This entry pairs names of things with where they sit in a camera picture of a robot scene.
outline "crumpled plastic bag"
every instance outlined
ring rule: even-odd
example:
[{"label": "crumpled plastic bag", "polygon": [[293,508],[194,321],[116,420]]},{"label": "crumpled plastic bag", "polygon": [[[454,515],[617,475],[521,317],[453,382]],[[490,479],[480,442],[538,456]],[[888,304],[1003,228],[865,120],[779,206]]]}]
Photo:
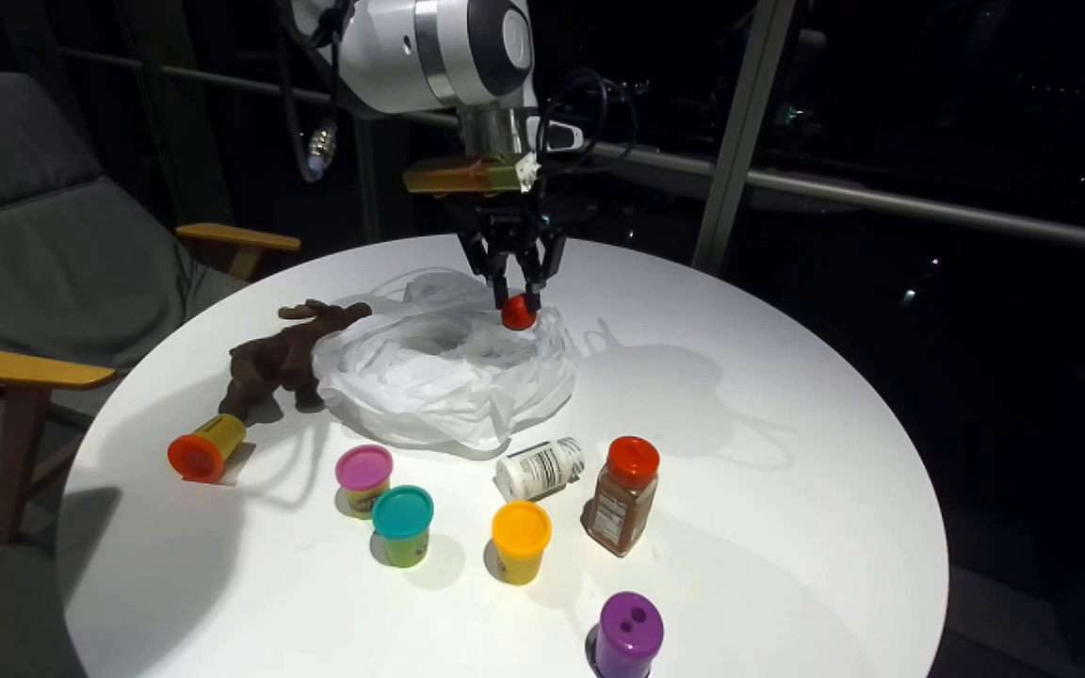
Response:
[{"label": "crumpled plastic bag", "polygon": [[325,407],[377,442],[490,456],[573,396],[577,355],[556,309],[508,333],[490,285],[458,273],[360,302],[371,317],[325,336],[312,373]]}]

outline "white table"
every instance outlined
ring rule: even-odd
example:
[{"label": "white table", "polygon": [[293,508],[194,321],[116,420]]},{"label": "white table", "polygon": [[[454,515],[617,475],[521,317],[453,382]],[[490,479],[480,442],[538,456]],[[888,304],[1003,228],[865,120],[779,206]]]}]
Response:
[{"label": "white table", "polygon": [[[568,240],[546,292],[578,351],[568,407],[512,450],[577,439],[578,486],[546,498],[534,584],[480,564],[492,465],[394,450],[438,501],[419,569],[385,569],[336,513],[332,465],[366,442],[332,415],[252,425],[233,486],[188,486],[168,439],[215,415],[227,351],[281,328],[276,304],[394,277],[465,273],[454,238],[336,253],[205,309],[149,351],[95,420],[60,515],[67,631],[110,675],[591,675],[585,634],[612,593],[667,621],[655,678],[906,678],[942,642],[950,554],[932,486],[882,396],[818,336],[700,273]],[[629,559],[578,530],[605,444],[662,451]]]}]

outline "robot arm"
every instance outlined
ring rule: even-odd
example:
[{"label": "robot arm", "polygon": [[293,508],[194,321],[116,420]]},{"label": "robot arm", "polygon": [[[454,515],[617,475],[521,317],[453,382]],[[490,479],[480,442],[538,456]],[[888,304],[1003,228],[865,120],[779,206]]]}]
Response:
[{"label": "robot arm", "polygon": [[[454,111],[463,160],[411,165],[401,186],[454,206],[473,277],[495,309],[538,309],[556,273],[561,231],[534,191],[534,34],[523,0],[279,0],[281,34],[332,83],[340,111],[394,118]],[[332,139],[310,139],[310,161],[327,165]]]}]

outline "chair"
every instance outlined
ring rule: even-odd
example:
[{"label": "chair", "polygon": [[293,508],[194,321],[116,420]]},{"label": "chair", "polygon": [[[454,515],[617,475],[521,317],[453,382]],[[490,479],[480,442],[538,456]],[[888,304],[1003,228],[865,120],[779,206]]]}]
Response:
[{"label": "chair", "polygon": [[[230,245],[233,277],[298,238],[219,224],[180,228],[194,245]],[[0,543],[18,537],[52,392],[85,392],[134,365],[161,336],[239,279],[202,267],[119,191],[43,91],[0,75]]]}]

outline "floor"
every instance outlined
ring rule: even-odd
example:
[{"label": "floor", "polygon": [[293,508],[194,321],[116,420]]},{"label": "floor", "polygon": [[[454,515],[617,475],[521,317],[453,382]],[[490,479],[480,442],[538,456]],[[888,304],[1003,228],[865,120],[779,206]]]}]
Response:
[{"label": "floor", "polygon": [[[0,678],[77,678],[52,587],[60,489],[28,501],[25,543],[0,547]],[[985,575],[953,572],[950,634],[932,678],[1085,678],[1050,607]]]}]

